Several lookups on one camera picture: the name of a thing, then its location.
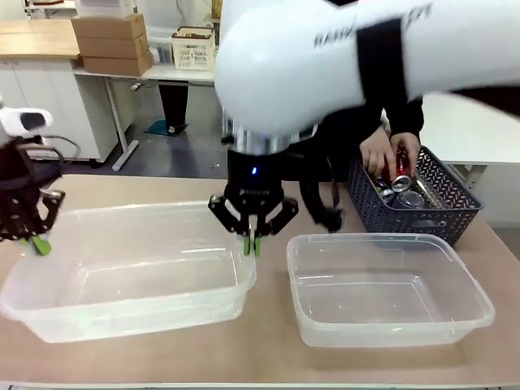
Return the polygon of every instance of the beige plastic basket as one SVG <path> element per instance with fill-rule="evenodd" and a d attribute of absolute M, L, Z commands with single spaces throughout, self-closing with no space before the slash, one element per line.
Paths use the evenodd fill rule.
<path fill-rule="evenodd" d="M 208 71 L 215 63 L 215 35 L 212 28 L 179 27 L 171 38 L 177 69 Z"/>

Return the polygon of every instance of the human hand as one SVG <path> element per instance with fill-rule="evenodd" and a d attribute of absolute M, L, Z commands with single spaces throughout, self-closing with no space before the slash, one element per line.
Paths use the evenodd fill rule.
<path fill-rule="evenodd" d="M 399 148 L 404 148 L 406 150 L 409 161 L 409 173 L 412 177 L 415 177 L 417 172 L 417 159 L 419 156 L 419 150 L 421 149 L 421 143 L 417 136 L 411 132 L 402 132 L 392 136 L 392 138 L 390 138 L 390 144 L 392 145 L 394 156 L 397 156 L 397 150 Z"/>
<path fill-rule="evenodd" d="M 385 164 L 388 164 L 390 180 L 397 176 L 396 155 L 392 152 L 390 140 L 383 128 L 378 128 L 374 134 L 366 138 L 359 149 L 363 157 L 363 166 L 376 179 L 381 175 Z"/>

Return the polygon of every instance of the cabinet door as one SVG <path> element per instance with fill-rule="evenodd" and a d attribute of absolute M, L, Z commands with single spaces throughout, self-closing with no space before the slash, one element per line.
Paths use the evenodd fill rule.
<path fill-rule="evenodd" d="M 89 118 L 81 99 L 72 66 L 67 60 L 13 61 L 27 106 L 48 110 L 54 119 L 54 134 L 80 145 L 80 158 L 100 158 Z M 50 142 L 66 158 L 76 148 L 66 141 Z"/>
<path fill-rule="evenodd" d="M 27 106 L 11 61 L 0 61 L 0 96 L 8 107 Z"/>

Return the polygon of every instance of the wooden countertop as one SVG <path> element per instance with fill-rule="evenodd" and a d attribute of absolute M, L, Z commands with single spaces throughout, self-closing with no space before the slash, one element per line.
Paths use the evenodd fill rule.
<path fill-rule="evenodd" d="M 2 20 L 0 59 L 78 59 L 80 49 L 68 19 Z"/>
<path fill-rule="evenodd" d="M 67 191 L 65 208 L 206 200 L 222 180 L 71 175 L 55 188 Z M 295 183 L 285 185 L 299 197 Z M 344 230 L 362 225 L 345 192 Z M 520 383 L 520 263 L 477 218 L 456 250 L 496 308 L 495 322 L 455 345 L 408 349 L 312 349 L 300 339 L 288 282 L 285 247 L 297 234 L 323 232 L 303 210 L 262 245 L 258 280 L 244 313 L 234 321 L 71 344 L 46 344 L 22 323 L 0 318 L 0 380 L 37 386 L 96 384 L 109 388 L 183 384 L 277 384 L 326 387 L 469 386 Z M 0 245 L 0 280 L 17 247 Z"/>

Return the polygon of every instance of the white cabinet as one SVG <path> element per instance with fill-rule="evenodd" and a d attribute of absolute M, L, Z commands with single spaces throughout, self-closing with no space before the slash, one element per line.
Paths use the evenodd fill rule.
<path fill-rule="evenodd" d="M 48 110 L 54 119 L 52 133 L 80 145 L 81 159 L 104 162 L 117 144 L 111 105 L 102 78 L 76 77 L 68 60 L 1 61 L 0 94 L 5 94 L 8 106 Z M 125 125 L 133 121 L 128 115 L 124 117 Z M 53 139 L 50 143 L 65 158 L 76 153 L 76 148 L 66 141 Z M 53 158 L 54 154 L 31 152 L 31 156 Z"/>

